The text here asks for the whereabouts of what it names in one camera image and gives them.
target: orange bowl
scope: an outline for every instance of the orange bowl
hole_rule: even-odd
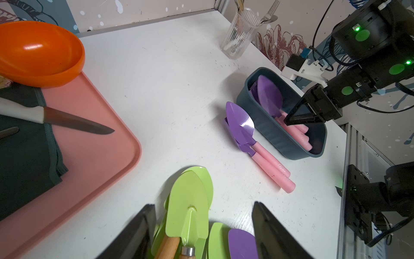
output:
[[[77,77],[85,64],[82,42],[70,31],[45,22],[0,24],[0,75],[34,87],[58,87]]]

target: green circle sticker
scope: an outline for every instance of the green circle sticker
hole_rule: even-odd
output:
[[[405,69],[405,66],[403,64],[395,64],[390,68],[388,72],[390,72],[390,74],[392,75],[398,75],[402,71],[404,71],[404,69]]]
[[[368,37],[369,37],[370,34],[371,33],[369,32],[369,30],[362,30],[362,31],[358,32],[355,35],[355,39],[357,41],[365,41],[366,39],[368,39]]]
[[[352,87],[345,86],[344,88],[342,88],[341,92],[342,92],[343,95],[350,95],[353,91],[354,91],[354,89],[352,89]]]

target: white table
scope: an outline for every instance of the white table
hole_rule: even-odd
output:
[[[288,160],[258,132],[254,138],[290,171],[286,194],[234,145],[222,125],[258,67],[278,70],[252,44],[228,59],[219,49],[230,23],[217,11],[81,38],[84,72],[142,144],[131,172],[24,258],[94,258],[145,204],[158,217],[183,168],[205,166],[214,184],[209,218],[254,233],[251,211],[263,202],[316,259],[336,258],[346,134],[326,123],[320,158]],[[299,94],[291,81],[285,80]]]

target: white knife handle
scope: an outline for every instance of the white knife handle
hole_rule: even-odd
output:
[[[37,123],[43,123],[45,116],[42,106],[29,108],[4,98],[0,98],[0,115]]]

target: white bracket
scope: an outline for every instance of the white bracket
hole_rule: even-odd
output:
[[[322,73],[326,67],[328,67],[327,64],[321,66],[319,64],[319,60],[312,63],[312,61],[308,58],[305,60],[299,71],[285,66],[282,70],[281,75],[287,77],[290,80],[295,80],[297,76],[300,76],[310,81],[321,84],[323,87],[327,87],[327,80],[322,76]]]

